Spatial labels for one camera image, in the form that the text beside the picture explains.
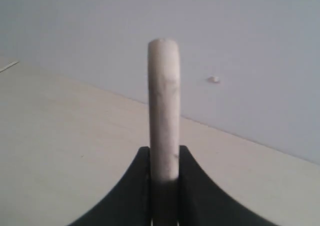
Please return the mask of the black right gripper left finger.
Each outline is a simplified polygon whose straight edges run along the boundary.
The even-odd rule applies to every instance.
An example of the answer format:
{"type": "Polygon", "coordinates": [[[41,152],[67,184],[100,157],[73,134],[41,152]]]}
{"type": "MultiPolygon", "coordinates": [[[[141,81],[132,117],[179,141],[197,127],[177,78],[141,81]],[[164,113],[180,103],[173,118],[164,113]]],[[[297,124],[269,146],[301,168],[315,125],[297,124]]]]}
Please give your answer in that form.
{"type": "Polygon", "coordinates": [[[70,225],[151,225],[150,149],[141,147],[112,190],[70,225]]]}

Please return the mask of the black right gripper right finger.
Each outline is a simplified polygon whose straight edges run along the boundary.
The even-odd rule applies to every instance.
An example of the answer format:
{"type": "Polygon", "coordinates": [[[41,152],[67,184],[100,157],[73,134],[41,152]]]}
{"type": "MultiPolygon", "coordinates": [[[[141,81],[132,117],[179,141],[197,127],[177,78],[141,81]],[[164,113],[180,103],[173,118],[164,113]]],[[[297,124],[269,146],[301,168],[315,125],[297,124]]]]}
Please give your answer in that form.
{"type": "Polygon", "coordinates": [[[190,150],[179,148],[179,225],[272,225],[233,199],[197,163],[190,150]]]}

